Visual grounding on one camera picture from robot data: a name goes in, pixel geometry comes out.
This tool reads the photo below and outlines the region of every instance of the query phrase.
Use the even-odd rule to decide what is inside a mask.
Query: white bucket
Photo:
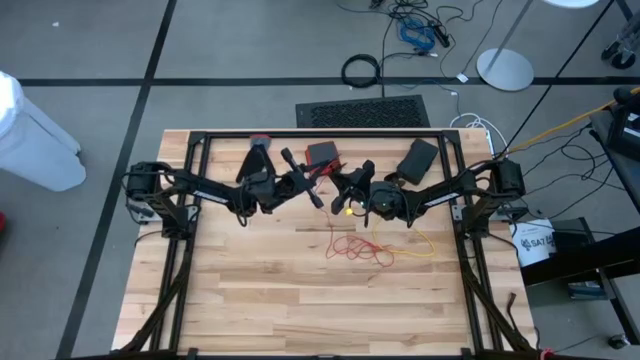
[[[52,191],[86,178],[80,145],[33,105],[16,79],[0,72],[0,168]]]

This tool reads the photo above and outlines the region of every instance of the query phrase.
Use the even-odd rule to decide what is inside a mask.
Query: metal pole
[[[518,24],[520,24],[520,21],[522,21],[524,14],[526,14],[527,10],[529,10],[529,6],[531,6],[532,2],[533,0],[527,0],[527,3],[524,5],[522,10],[520,11],[520,14],[516,18],[516,21],[514,21],[513,25],[511,25],[511,29],[509,29],[507,36],[504,38],[504,40],[502,40],[502,44],[498,46],[498,51],[496,51],[496,53],[493,55],[493,58],[491,58],[491,61],[489,62],[489,66],[487,66],[487,68],[484,71],[485,74],[488,74],[489,71],[491,71],[493,64],[495,64],[496,60],[498,59],[498,56],[500,56],[502,49],[504,49],[504,47],[507,46],[507,43],[511,39],[511,36],[513,35],[513,33],[516,31],[516,28],[518,27]]]

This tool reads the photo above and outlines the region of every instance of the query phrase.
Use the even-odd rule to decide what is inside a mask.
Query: yellow cable
[[[637,87],[637,88],[631,90],[632,94],[637,94],[638,92],[640,92],[640,87]],[[593,109],[593,110],[588,111],[588,112],[586,112],[586,113],[584,113],[582,115],[576,116],[575,118],[567,121],[566,123],[564,123],[562,125],[558,125],[558,126],[552,128],[552,129],[549,129],[549,130],[543,132],[542,134],[540,134],[540,135],[538,135],[538,136],[536,136],[536,137],[534,137],[532,139],[529,139],[529,140],[523,142],[522,144],[520,144],[518,146],[512,147],[509,150],[509,153],[515,152],[515,151],[520,150],[522,148],[525,148],[525,147],[527,147],[527,146],[529,146],[529,145],[531,145],[533,143],[536,143],[536,142],[540,141],[541,139],[553,134],[554,132],[557,132],[557,131],[560,131],[562,129],[565,129],[565,128],[567,128],[567,127],[569,127],[569,126],[571,126],[571,125],[573,125],[573,124],[585,119],[586,117],[588,117],[588,116],[590,116],[590,115],[592,115],[594,113],[597,113],[598,111],[604,110],[606,107],[611,106],[614,103],[615,103],[615,100],[611,100],[608,103],[600,106],[599,108]]]
[[[381,249],[386,249],[384,246],[382,246],[382,245],[380,245],[380,243],[378,243],[378,237],[376,235],[376,232],[378,230],[378,225],[380,224],[381,220],[382,220],[382,218],[378,217],[378,221],[376,221],[375,225],[373,225],[373,231],[372,231],[373,242],[376,244],[377,247],[379,247]],[[420,234],[420,236],[422,236],[422,238],[425,239],[427,241],[427,243],[429,243],[429,246],[431,246],[433,251],[431,251],[430,253],[415,253],[413,251],[408,251],[408,250],[391,250],[391,249],[386,249],[386,250],[388,252],[392,253],[392,254],[404,254],[404,255],[410,255],[410,256],[415,256],[415,257],[430,257],[430,256],[434,256],[436,254],[436,247],[433,245],[431,240],[429,240],[427,235],[425,235],[422,231],[420,231],[418,229],[415,229],[415,228],[413,228],[413,231],[415,231],[418,234]]]

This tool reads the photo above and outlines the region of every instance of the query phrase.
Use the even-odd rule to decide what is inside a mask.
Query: butcher block tabletop
[[[385,138],[276,138],[269,156],[282,174],[290,168],[281,149],[288,147],[302,163],[307,145],[332,140],[346,163],[343,172],[369,159],[376,167],[374,180],[382,180],[395,171],[413,142],[394,138],[393,131],[387,130]],[[183,167],[189,133],[165,131],[158,161]],[[467,164],[490,158],[484,130],[460,129],[460,137]],[[436,145],[435,139],[424,140]],[[235,177],[248,150],[248,138],[213,139],[206,177],[238,186]],[[196,149],[194,172],[201,151]],[[455,175],[450,145],[448,154]],[[423,189],[442,180],[437,156],[420,185],[407,188]],[[328,179],[318,182],[326,213],[302,194],[272,215],[258,211],[246,228],[226,207],[202,201],[179,352],[195,347],[199,354],[459,355],[463,347],[473,349],[449,205],[429,209],[411,229],[405,222],[379,221],[373,214],[365,228],[361,217],[331,215],[337,190]],[[354,204],[353,211],[364,210]],[[140,235],[159,229],[160,224],[142,226]],[[506,224],[491,224],[491,232],[511,239]],[[346,235],[396,251],[393,257],[377,252],[376,260],[365,248],[360,256],[368,259],[350,259],[353,251],[341,251],[351,239]],[[153,311],[168,242],[154,234],[138,243],[114,349],[130,341]],[[490,237],[482,242],[496,305],[506,315],[509,294],[515,293],[512,314],[519,330],[535,344],[514,249]],[[467,249],[471,257],[473,250]],[[469,261],[475,265],[473,258]],[[476,303],[484,347],[491,348],[486,313],[477,299]],[[165,317],[161,348],[168,345],[172,315],[173,307]]]

